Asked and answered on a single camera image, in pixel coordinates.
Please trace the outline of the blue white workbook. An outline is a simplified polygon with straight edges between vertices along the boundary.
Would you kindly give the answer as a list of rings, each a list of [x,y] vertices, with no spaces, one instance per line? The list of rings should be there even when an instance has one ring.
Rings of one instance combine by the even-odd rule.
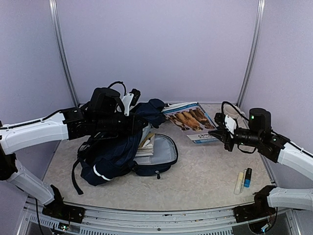
[[[162,112],[193,143],[218,141],[209,134],[217,130],[216,124],[198,102],[168,104]]]

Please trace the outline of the pink illustrated picture book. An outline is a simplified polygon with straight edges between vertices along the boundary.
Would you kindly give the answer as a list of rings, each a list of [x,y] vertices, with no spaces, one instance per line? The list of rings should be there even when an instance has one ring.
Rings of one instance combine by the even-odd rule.
[[[151,156],[154,153],[155,134],[149,133],[138,147],[136,157]]]

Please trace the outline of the navy blue student backpack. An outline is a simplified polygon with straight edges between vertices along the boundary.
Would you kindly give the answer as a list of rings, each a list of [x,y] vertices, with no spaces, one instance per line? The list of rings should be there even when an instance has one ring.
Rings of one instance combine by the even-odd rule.
[[[132,112],[147,126],[134,134],[109,136],[101,133],[98,137],[90,137],[82,143],[77,151],[77,160],[71,170],[71,180],[79,195],[83,194],[76,182],[75,169],[80,165],[80,176],[92,186],[105,184],[116,177],[134,172],[138,176],[156,176],[168,171],[178,161],[177,145],[167,135],[157,134],[154,152],[150,160],[136,160],[139,145],[148,135],[150,128],[158,128],[166,121],[162,113],[166,104],[153,98],[148,102],[137,104]]]

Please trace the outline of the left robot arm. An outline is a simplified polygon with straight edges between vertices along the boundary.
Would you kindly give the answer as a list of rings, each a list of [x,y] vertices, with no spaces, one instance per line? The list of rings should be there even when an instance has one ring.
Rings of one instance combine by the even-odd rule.
[[[46,117],[6,124],[0,127],[0,179],[14,184],[39,200],[57,217],[68,214],[59,190],[44,183],[16,158],[16,151],[34,145],[107,133],[134,134],[145,125],[130,109],[136,105],[140,91],[132,89],[121,96],[111,88],[96,88],[91,100],[81,107],[58,110]]]

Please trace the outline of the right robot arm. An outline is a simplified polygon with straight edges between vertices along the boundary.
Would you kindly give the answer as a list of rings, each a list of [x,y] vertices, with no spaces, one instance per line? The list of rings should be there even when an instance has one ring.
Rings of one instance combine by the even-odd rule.
[[[289,138],[275,133],[271,128],[271,114],[263,108],[249,111],[248,128],[238,127],[237,122],[224,113],[214,117],[218,128],[210,134],[224,143],[227,151],[234,145],[253,147],[258,153],[288,166],[309,179],[313,178],[313,155],[297,146]],[[234,208],[237,222],[257,219],[276,213],[277,207],[311,211],[313,209],[312,189],[287,189],[265,186],[254,195],[254,202]]]

